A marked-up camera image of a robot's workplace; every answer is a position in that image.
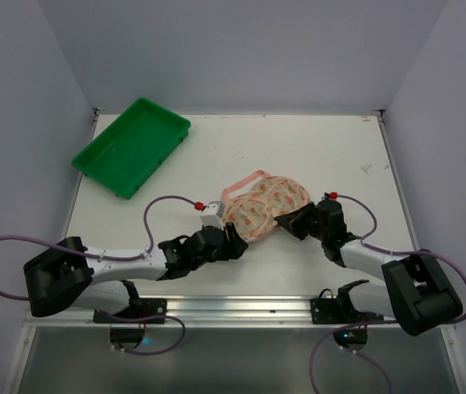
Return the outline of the floral mesh laundry bag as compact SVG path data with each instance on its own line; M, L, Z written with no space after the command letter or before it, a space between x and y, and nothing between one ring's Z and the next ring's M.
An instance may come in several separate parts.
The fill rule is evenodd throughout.
M240 238L252 242L273 231L277 217L303 208L311 199L297 181L257 170L225 188L222 202L222 223L233 223Z

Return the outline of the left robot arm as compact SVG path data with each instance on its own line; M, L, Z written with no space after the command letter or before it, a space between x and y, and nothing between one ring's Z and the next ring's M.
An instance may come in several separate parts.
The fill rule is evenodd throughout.
M183 278L206 263L239 259L247 248L231 222L202 227L150 251L99 250L68 237L23 267L31 313L42 318L74 307L122 314L138 304L135 279Z

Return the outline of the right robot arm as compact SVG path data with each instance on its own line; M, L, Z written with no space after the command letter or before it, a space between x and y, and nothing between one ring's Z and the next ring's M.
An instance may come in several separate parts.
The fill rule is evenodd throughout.
M427 250L397 252L366 243L348 230L336 199L307 204L276 221L297 239L319 240L329 261L377 279L343 285L328 299L311 299L314 323L367 323L392 317L405 332L417 336L466 316L466 306L441 267L442 258Z

